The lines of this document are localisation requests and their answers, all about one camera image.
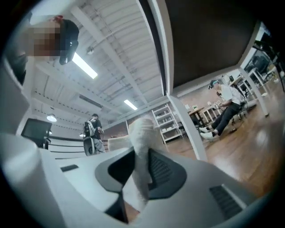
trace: white shirt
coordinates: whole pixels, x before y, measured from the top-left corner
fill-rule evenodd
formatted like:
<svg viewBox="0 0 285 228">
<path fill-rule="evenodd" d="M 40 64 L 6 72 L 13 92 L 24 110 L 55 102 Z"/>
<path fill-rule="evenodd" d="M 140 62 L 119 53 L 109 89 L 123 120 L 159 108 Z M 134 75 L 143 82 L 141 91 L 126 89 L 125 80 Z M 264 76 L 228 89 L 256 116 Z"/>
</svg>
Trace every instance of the white shirt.
<svg viewBox="0 0 285 228">
<path fill-rule="evenodd" d="M 233 87 L 227 86 L 227 85 L 221 85 L 222 89 L 221 89 L 221 97 L 228 101 L 228 100 L 232 100 L 232 102 L 240 105 L 241 102 L 244 101 L 243 96 L 240 94 L 240 92 Z"/>
</svg>

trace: person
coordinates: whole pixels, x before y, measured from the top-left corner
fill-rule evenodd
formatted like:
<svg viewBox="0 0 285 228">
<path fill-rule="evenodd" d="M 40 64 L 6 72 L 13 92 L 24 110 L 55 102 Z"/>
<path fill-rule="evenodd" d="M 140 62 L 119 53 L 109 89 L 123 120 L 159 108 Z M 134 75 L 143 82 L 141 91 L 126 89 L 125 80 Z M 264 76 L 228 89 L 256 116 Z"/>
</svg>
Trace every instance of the person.
<svg viewBox="0 0 285 228">
<path fill-rule="evenodd" d="M 23 85 L 28 56 L 37 60 L 54 61 L 61 65 L 72 60 L 78 47 L 78 27 L 62 16 L 31 26 L 29 13 L 18 26 L 18 33 L 10 38 L 4 56 L 7 58 L 16 78 Z"/>
<path fill-rule="evenodd" d="M 231 118 L 240 111 L 241 103 L 244 102 L 244 98 L 237 89 L 227 85 L 221 85 L 217 80 L 211 80 L 209 89 L 211 88 L 219 92 L 220 97 L 224 100 L 224 102 L 220 104 L 220 107 L 227 108 L 210 126 L 199 128 L 201 131 L 200 135 L 208 140 L 213 140 L 222 134 Z"/>
<path fill-rule="evenodd" d="M 95 150 L 98 153 L 105 153 L 105 148 L 103 141 L 101 140 L 100 134 L 103 134 L 102 125 L 99 120 L 99 116 L 97 114 L 93 114 L 92 118 L 90 119 L 93 128 L 95 129 L 94 135 L 91 137 L 94 142 Z"/>
</svg>

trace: black cap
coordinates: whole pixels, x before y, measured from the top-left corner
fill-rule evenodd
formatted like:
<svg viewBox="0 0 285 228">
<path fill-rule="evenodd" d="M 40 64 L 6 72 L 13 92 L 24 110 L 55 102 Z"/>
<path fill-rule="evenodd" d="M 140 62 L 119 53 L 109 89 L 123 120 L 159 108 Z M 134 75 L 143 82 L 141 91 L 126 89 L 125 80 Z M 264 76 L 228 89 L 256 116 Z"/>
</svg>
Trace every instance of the black cap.
<svg viewBox="0 0 285 228">
<path fill-rule="evenodd" d="M 211 82 L 210 82 L 210 85 L 209 85 L 209 89 L 211 89 L 211 88 L 213 88 L 213 86 L 214 86 L 214 83 L 215 82 L 218 82 L 219 83 L 219 81 L 218 80 L 216 80 L 216 79 L 214 79 L 214 80 L 211 80 Z"/>
<path fill-rule="evenodd" d="M 62 20 L 61 33 L 60 33 L 60 45 L 61 56 L 59 63 L 64 65 L 72 60 L 76 48 L 78 47 L 78 35 L 79 29 L 71 20 Z"/>
</svg>

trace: white shelving unit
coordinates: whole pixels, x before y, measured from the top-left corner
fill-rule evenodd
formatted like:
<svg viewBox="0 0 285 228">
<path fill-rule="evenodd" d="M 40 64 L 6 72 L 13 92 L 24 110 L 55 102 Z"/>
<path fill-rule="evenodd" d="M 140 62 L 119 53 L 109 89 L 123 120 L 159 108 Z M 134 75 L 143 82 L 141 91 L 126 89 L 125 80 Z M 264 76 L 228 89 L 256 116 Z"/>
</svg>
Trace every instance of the white shelving unit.
<svg viewBox="0 0 285 228">
<path fill-rule="evenodd" d="M 168 104 L 157 110 L 152 110 L 152 114 L 157 126 L 160 127 L 160 134 L 164 143 L 182 135 Z"/>
</svg>

